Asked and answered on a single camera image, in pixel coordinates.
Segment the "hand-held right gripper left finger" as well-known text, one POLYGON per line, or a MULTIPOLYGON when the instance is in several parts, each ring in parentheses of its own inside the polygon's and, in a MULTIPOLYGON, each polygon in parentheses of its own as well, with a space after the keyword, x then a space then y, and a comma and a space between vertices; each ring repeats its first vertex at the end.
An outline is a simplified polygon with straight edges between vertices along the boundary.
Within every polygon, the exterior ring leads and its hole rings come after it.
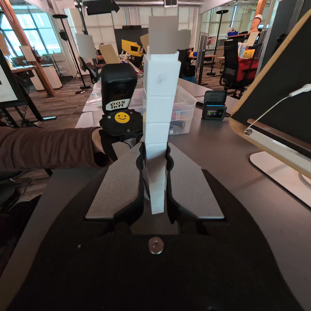
POLYGON ((144 146, 139 142, 107 170, 86 220, 134 224, 144 210, 144 146))

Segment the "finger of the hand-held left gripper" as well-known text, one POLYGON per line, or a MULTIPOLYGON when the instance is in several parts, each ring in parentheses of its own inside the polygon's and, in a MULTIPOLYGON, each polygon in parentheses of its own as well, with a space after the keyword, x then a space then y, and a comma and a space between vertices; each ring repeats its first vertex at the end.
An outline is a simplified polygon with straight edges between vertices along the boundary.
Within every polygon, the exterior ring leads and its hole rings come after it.
POLYGON ((131 146, 127 142, 115 142, 112 144, 112 148, 118 160, 131 149, 131 146))

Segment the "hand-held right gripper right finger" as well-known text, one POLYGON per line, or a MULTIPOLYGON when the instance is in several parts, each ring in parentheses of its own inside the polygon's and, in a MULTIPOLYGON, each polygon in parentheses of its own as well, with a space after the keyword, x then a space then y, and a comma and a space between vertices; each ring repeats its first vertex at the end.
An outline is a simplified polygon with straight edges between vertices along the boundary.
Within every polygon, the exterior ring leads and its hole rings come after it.
POLYGON ((166 206, 171 224, 219 221, 224 214, 201 167, 168 143, 166 206))

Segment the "white block bar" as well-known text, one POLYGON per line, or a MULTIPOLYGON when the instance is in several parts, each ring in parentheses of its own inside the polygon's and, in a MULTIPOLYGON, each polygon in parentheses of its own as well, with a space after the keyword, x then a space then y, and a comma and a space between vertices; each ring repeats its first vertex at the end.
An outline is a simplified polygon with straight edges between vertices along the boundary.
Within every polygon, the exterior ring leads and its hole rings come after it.
POLYGON ((150 205, 153 215, 164 212, 166 149, 181 62, 179 52, 151 54, 143 72, 143 141, 150 205))

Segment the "clear plastic bin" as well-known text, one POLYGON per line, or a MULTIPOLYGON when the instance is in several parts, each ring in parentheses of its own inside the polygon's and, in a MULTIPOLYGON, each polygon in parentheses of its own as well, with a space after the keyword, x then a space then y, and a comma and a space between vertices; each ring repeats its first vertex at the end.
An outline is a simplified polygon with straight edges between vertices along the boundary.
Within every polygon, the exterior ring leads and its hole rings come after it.
MULTIPOLYGON (((129 108, 138 111, 143 115, 143 88, 135 89, 130 101, 129 108)), ((188 134, 192 123, 196 98, 183 87, 177 86, 172 118, 169 127, 169 135, 188 134)))

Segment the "person's left forearm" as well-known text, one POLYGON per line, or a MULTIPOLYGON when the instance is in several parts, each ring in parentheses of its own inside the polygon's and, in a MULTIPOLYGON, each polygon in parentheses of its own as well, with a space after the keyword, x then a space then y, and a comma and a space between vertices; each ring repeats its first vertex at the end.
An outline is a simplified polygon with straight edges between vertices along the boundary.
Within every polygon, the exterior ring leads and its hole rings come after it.
POLYGON ((94 153, 91 134, 96 127, 0 129, 0 170, 70 169, 104 167, 110 159, 94 153))

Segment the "yellow box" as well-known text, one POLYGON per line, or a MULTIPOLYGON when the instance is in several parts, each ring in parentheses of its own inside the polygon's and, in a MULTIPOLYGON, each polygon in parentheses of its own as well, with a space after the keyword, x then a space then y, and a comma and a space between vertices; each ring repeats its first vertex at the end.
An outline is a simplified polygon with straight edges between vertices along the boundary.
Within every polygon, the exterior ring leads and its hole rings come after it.
POLYGON ((121 45, 122 45, 122 50, 126 54, 129 54, 131 56, 138 56, 138 57, 143 55, 141 46, 135 42, 122 39, 121 45))

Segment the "white cabinet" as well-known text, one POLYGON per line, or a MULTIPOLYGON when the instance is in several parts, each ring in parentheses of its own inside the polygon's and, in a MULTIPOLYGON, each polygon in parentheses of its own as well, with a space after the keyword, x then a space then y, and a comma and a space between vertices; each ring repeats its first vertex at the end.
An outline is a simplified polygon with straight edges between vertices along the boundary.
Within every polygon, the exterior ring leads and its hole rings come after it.
MULTIPOLYGON (((52 64, 43 65, 42 68, 54 90, 57 90, 63 87, 60 81, 60 78, 56 72, 56 69, 52 64)), ((35 72, 35 70, 32 70, 32 73, 34 76, 30 77, 30 80, 33 83, 33 86, 35 87, 37 91, 44 91, 45 89, 39 77, 37 76, 37 73, 35 72)))

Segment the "black studio light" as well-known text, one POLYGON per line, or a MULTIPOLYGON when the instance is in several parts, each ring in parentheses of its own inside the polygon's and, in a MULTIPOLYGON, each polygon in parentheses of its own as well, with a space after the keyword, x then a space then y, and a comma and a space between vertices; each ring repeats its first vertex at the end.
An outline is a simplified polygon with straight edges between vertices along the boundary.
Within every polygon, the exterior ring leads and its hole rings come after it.
POLYGON ((88 16, 118 12, 119 6, 113 0, 83 1, 88 16))

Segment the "black charging case with screen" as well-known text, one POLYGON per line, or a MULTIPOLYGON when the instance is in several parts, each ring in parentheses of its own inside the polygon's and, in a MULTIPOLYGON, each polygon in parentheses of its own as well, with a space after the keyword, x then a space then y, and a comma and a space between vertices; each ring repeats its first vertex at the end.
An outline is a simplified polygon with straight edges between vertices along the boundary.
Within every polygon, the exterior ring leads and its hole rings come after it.
POLYGON ((206 91, 203 101, 202 120, 222 121, 227 107, 227 91, 206 91))

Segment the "black white marker sign board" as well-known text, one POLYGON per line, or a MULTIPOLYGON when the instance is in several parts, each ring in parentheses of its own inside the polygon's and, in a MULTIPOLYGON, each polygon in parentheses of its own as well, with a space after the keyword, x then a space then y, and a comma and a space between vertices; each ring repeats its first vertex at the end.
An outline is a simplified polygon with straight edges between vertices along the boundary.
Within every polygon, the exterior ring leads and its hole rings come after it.
POLYGON ((42 117, 36 105, 29 97, 23 86, 16 80, 11 71, 3 52, 0 51, 0 113, 12 128, 20 126, 10 115, 7 108, 14 108, 21 117, 21 127, 39 127, 36 122, 43 122, 56 119, 56 116, 42 117), (35 121, 30 121, 25 118, 19 107, 27 106, 35 116, 35 121))

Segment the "black office chair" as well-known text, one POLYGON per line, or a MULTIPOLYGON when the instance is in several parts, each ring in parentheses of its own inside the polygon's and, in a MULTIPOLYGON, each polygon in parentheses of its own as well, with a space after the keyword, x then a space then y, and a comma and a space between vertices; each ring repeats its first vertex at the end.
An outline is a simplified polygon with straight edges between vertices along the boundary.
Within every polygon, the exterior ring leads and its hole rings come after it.
POLYGON ((240 99, 246 90, 246 78, 243 82, 238 83, 236 81, 236 76, 238 73, 238 39, 226 40, 224 42, 224 69, 220 77, 219 84, 224 88, 225 91, 233 90, 231 95, 235 99, 240 99))

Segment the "red jacket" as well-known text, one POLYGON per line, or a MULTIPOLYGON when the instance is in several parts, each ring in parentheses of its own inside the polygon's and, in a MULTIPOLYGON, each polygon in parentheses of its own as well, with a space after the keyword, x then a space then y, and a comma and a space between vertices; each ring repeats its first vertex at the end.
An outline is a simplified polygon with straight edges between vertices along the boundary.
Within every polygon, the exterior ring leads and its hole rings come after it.
POLYGON ((251 84, 256 76, 257 68, 259 65, 259 60, 255 59, 252 60, 252 58, 240 58, 238 57, 239 66, 238 66, 238 73, 236 76, 236 81, 238 83, 243 82, 246 78, 246 84, 251 84))

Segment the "black board book stand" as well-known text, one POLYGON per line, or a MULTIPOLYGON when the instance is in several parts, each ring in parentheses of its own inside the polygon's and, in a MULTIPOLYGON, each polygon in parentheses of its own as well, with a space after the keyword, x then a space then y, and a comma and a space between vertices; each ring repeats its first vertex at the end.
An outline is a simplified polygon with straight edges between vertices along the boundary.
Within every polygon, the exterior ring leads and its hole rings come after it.
POLYGON ((280 47, 233 108, 232 130, 262 150, 250 161, 263 173, 311 206, 311 92, 284 100, 263 116, 250 136, 244 130, 289 93, 311 83, 311 10, 280 47))

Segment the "mannequin head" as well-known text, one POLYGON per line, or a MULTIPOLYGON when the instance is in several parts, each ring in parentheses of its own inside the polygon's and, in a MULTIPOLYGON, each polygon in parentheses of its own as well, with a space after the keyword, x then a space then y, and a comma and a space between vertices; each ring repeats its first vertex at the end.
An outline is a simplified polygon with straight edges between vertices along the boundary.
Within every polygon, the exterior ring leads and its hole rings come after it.
POLYGON ((252 24, 251 24, 251 28, 250 28, 249 33, 257 32, 257 31, 258 31, 258 27, 259 27, 259 25, 260 25, 261 22, 262 22, 262 15, 261 15, 261 14, 257 14, 257 15, 253 18, 253 21, 252 21, 252 24))

